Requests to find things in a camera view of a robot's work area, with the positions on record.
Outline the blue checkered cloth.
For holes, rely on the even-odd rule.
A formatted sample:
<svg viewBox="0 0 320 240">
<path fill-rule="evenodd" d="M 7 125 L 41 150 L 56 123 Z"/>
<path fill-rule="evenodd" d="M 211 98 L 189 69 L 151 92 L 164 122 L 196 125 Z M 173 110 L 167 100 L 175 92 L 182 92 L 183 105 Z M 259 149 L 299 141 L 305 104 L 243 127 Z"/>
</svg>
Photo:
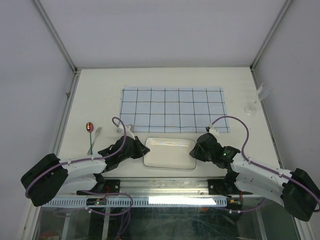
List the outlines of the blue checkered cloth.
<svg viewBox="0 0 320 240">
<path fill-rule="evenodd" d="M 119 117 L 136 133 L 204 133 L 214 122 L 219 133 L 231 128 L 222 87 L 126 86 Z"/>
</svg>

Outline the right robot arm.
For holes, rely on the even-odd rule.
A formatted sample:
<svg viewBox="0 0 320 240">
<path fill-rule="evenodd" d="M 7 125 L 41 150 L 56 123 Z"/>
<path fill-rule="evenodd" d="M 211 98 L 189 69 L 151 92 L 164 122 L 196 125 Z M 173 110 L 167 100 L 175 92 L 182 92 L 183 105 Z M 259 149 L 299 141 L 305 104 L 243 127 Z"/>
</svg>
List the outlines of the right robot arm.
<svg viewBox="0 0 320 240">
<path fill-rule="evenodd" d="M 259 195 L 281 205 L 293 217 L 304 222 L 319 211 L 320 190 L 300 168 L 290 171 L 246 159 L 239 149 L 221 146 L 210 133 L 201 135 L 189 154 L 226 170 L 223 179 L 209 184 L 210 191 L 226 197 L 240 193 Z"/>
</svg>

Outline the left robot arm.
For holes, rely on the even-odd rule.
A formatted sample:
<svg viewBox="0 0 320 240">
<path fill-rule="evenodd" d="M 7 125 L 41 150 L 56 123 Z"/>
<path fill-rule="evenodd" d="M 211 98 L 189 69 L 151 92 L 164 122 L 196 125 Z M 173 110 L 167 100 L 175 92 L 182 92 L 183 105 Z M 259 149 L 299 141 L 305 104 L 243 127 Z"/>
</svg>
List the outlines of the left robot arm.
<svg viewBox="0 0 320 240">
<path fill-rule="evenodd" d="M 116 169 L 127 159 L 139 159 L 150 152 L 135 136 L 122 136 L 115 144 L 79 159 L 58 158 L 54 153 L 44 156 L 20 179 L 26 197 L 40 207 L 53 198 L 75 193 L 93 195 L 111 193 L 111 186 L 103 173 Z"/>
</svg>

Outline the white rectangular plate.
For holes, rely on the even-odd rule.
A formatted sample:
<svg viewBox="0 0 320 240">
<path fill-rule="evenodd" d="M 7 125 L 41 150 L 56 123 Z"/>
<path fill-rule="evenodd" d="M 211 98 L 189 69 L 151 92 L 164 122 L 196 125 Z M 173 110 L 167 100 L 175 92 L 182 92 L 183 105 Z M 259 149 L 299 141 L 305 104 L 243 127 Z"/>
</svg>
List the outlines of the white rectangular plate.
<svg viewBox="0 0 320 240">
<path fill-rule="evenodd" d="M 196 143 L 192 139 L 149 137 L 145 146 L 149 152 L 143 164 L 149 168 L 193 170 L 197 160 L 190 156 Z"/>
</svg>

